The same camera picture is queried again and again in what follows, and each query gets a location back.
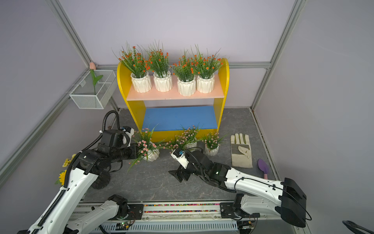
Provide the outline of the orange plant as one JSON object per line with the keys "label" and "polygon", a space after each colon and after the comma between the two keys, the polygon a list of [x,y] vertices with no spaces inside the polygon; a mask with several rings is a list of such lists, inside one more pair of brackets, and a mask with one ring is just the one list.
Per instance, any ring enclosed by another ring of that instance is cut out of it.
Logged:
{"label": "orange plant", "polygon": [[169,53],[164,51],[163,44],[160,42],[153,42],[147,53],[156,90],[159,92],[170,91],[173,88],[173,83],[169,70]]}
{"label": "orange plant", "polygon": [[117,59],[130,71],[131,82],[136,92],[146,93],[152,89],[148,72],[150,67],[141,49],[126,43],[126,47],[120,50]]}
{"label": "orange plant", "polygon": [[199,46],[195,46],[196,52],[193,53],[193,72],[197,76],[197,91],[203,94],[211,93],[215,86],[215,73],[222,66],[222,58],[219,57],[219,51],[215,54],[203,54]]}
{"label": "orange plant", "polygon": [[196,78],[194,74],[194,60],[187,55],[187,51],[174,63],[172,70],[177,77],[177,88],[180,95],[189,97],[196,92]]}

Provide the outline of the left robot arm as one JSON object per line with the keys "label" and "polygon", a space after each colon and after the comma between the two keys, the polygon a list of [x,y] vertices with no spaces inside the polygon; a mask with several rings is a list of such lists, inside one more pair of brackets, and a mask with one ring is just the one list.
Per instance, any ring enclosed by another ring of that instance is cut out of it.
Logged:
{"label": "left robot arm", "polygon": [[42,216],[29,229],[21,234],[88,234],[111,218],[125,219],[130,209],[127,199],[122,196],[110,196],[99,208],[81,218],[70,221],[75,208],[91,187],[96,184],[103,188],[110,182],[107,168],[114,162],[134,159],[135,145],[131,143],[134,129],[120,126],[106,129],[107,118],[119,114],[112,110],[103,119],[100,135],[91,144],[79,151],[72,159],[65,173],[63,185]]}

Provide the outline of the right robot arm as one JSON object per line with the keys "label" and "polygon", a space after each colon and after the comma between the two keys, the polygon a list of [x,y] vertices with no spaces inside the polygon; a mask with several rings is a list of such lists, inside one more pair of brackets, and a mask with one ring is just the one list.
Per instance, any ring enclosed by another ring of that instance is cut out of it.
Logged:
{"label": "right robot arm", "polygon": [[290,178],[279,181],[248,175],[228,165],[213,162],[200,151],[177,148],[170,154],[180,166],[169,173],[179,182],[195,175],[208,185],[238,193],[241,213],[275,214],[300,228],[305,228],[306,222],[312,219],[306,210],[306,194]]}

